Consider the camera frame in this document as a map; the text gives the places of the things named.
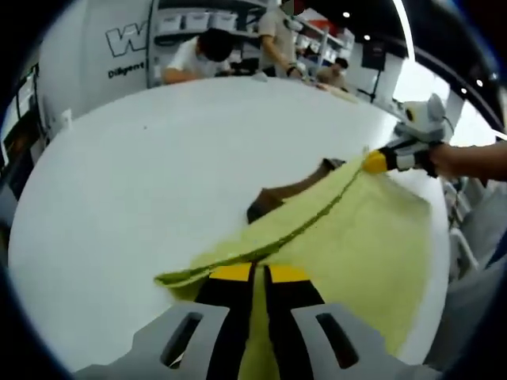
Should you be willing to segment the person's right hand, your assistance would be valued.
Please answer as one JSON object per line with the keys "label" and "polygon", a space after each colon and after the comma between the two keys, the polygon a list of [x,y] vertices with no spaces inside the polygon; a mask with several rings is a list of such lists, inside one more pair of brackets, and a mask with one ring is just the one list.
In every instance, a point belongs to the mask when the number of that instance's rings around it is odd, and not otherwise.
{"label": "person's right hand", "polygon": [[434,166],[437,176],[453,178],[460,177],[459,163],[453,146],[439,144],[429,149],[429,160]]}

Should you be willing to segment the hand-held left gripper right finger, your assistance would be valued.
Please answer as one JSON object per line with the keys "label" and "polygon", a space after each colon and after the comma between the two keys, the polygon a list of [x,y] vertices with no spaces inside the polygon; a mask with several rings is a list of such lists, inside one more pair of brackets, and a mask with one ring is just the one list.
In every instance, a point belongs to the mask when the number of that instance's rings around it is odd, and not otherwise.
{"label": "hand-held left gripper right finger", "polygon": [[326,303],[307,274],[264,267],[269,339],[282,379],[437,379],[387,352],[381,334],[344,306]]}

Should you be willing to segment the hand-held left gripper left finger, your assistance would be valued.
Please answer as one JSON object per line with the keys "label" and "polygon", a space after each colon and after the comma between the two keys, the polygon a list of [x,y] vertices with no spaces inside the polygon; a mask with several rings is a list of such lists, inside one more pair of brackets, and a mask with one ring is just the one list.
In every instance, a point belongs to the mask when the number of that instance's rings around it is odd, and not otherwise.
{"label": "hand-held left gripper left finger", "polygon": [[131,349],[76,379],[236,379],[249,336],[254,266],[217,267],[196,299],[178,302],[136,332]]}

